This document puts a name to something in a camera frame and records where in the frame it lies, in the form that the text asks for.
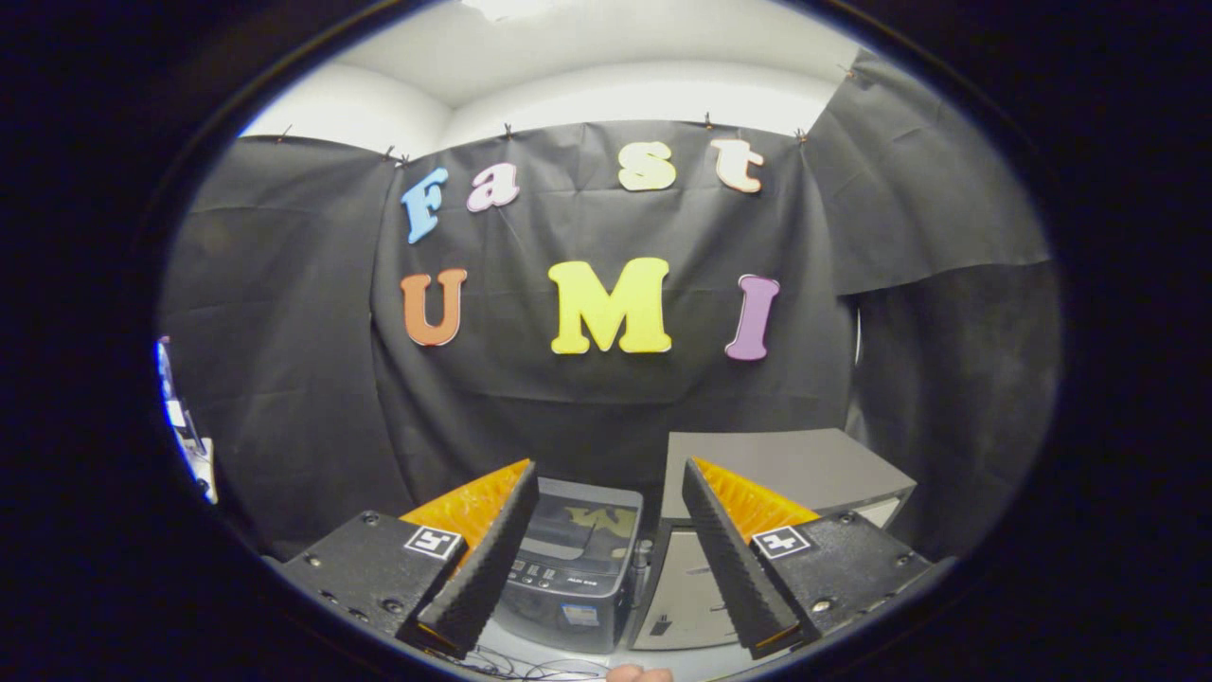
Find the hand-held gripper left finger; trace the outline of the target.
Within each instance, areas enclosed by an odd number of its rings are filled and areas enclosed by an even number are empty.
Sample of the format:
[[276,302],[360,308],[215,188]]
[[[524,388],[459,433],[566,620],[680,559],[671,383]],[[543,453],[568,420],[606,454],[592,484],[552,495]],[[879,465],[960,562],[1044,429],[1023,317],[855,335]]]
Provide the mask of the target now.
[[364,511],[278,567],[337,617],[462,659],[507,585],[541,499],[519,460],[404,515]]

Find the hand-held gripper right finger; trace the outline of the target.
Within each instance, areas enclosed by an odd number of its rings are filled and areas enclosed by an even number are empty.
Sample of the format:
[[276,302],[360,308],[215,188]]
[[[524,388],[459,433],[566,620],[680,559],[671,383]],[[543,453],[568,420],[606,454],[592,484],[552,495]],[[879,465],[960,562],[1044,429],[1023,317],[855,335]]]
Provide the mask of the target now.
[[704,458],[686,462],[681,495],[755,659],[848,629],[934,571],[861,512],[810,510]]

